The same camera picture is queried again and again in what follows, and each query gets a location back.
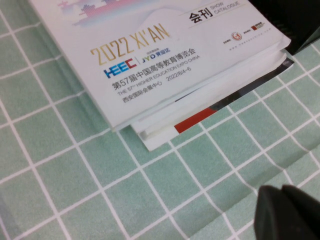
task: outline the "tablecloth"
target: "tablecloth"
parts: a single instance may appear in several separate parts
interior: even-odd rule
[[[111,132],[26,0],[0,0],[0,239],[255,239],[261,185],[320,199],[320,41],[148,152]]]

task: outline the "red stripe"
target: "red stripe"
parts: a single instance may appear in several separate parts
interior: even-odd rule
[[[205,110],[198,112],[197,114],[189,117],[188,119],[184,120],[183,122],[178,123],[175,125],[175,129],[178,131],[179,134],[183,133],[184,131],[188,130],[192,126],[196,125],[197,123],[201,122],[202,120],[206,119],[207,117],[211,116],[212,114],[216,113],[217,111],[206,108]]]

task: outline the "black object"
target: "black object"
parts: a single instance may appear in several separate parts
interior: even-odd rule
[[[249,0],[265,18],[291,39],[295,55],[320,38],[320,0]]]
[[[320,202],[295,186],[262,186],[254,231],[257,240],[319,240]]]

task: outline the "stack of booklets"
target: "stack of booklets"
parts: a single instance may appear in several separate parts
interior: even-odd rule
[[[283,66],[248,0],[29,0],[112,131],[150,150]]]

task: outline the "green square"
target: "green square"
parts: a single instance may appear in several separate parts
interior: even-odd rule
[[[169,210],[200,192],[175,153],[146,167],[144,171]]]
[[[41,64],[35,71],[54,102],[84,89],[63,57]]]
[[[0,180],[29,166],[10,127],[0,129]]]
[[[140,165],[146,164],[147,162],[171,150],[169,144],[166,143],[150,152],[130,126],[121,130],[120,133]]]
[[[206,197],[201,195],[177,211],[173,217],[181,230],[191,237],[219,215],[220,213],[214,209]]]
[[[310,154],[304,155],[286,169],[294,185],[300,184],[317,170],[319,168],[312,160]]]
[[[8,32],[8,28],[6,27],[5,22],[0,18],[0,35],[6,34]]]
[[[264,149],[287,134],[262,103],[250,107],[238,117]]]
[[[0,215],[12,239],[54,214],[32,171],[0,185],[0,193]]]
[[[207,135],[188,143],[179,152],[203,187],[232,170]]]
[[[289,131],[296,129],[310,119],[307,111],[295,100],[287,89],[275,93],[264,100],[264,102]]]
[[[226,212],[226,216],[235,231],[238,231],[255,218],[256,205],[257,196],[251,193]]]
[[[293,136],[303,147],[312,150],[320,144],[320,127],[313,121]]]
[[[222,240],[232,235],[223,216],[219,216],[212,223],[198,231],[190,240]]]
[[[28,66],[12,36],[1,38],[0,53],[0,76],[11,74]]]
[[[0,1],[0,9],[12,30],[40,21],[28,1],[2,0]]]
[[[34,163],[72,145],[51,108],[17,122],[15,127]]]
[[[178,146],[201,132],[202,128],[197,124],[180,133],[179,136],[172,139],[171,142],[174,146]]]
[[[260,152],[235,118],[211,130],[210,134],[235,167]]]
[[[320,87],[308,76],[296,81],[289,86],[290,90],[297,98],[313,113],[320,113]]]
[[[295,62],[289,69],[281,73],[279,77],[285,84],[287,84],[304,73],[305,72],[302,68]]]
[[[23,238],[23,240],[65,240],[66,237],[57,220],[51,221],[37,231]]]
[[[301,187],[301,190],[304,191],[306,194],[309,194],[313,198],[319,200],[320,199],[320,175],[318,174],[310,181],[308,181],[305,185]]]
[[[75,149],[37,169],[58,211],[98,190]]]
[[[97,137],[80,148],[102,186],[112,183],[137,167],[114,132]]]
[[[73,239],[125,238],[100,194],[67,212],[61,218]]]
[[[312,46],[308,46],[303,51],[298,52],[295,57],[307,71],[320,65],[320,54]]]
[[[4,112],[0,108],[0,126],[5,123],[7,123],[7,119],[6,119]]]
[[[57,105],[57,109],[77,142],[108,128],[87,94],[64,101]]]
[[[138,240],[183,240],[172,222],[167,218],[137,238]]]
[[[217,111],[215,114],[207,117],[205,120],[202,121],[202,125],[208,129],[211,126],[221,122],[222,120],[226,119],[227,117],[230,117],[231,113],[230,111],[224,107],[222,109],[220,109],[219,111]]]
[[[236,174],[232,174],[208,190],[207,193],[212,201],[225,212],[251,194],[252,190],[243,184]]]
[[[280,172],[279,168],[272,165],[264,155],[239,170],[243,179],[256,189],[259,189],[261,185],[264,185]]]
[[[19,31],[16,37],[32,64],[57,57],[60,54],[42,25]]]
[[[264,96],[268,95],[269,93],[281,88],[283,85],[277,78],[273,78],[267,81],[265,84],[257,87],[255,92],[263,98]]]
[[[49,104],[31,71],[0,81],[0,98],[12,120]]]
[[[229,106],[236,113],[257,100],[257,96],[253,92],[249,92],[248,94],[231,103]]]
[[[314,80],[320,84],[320,68],[310,73]]]
[[[286,169],[306,154],[290,137],[282,141],[267,154],[280,167]]]
[[[106,190],[130,236],[166,214],[141,173]]]
[[[256,234],[255,234],[255,229],[254,226],[250,226],[247,230],[242,232],[239,235],[240,240],[256,240]]]

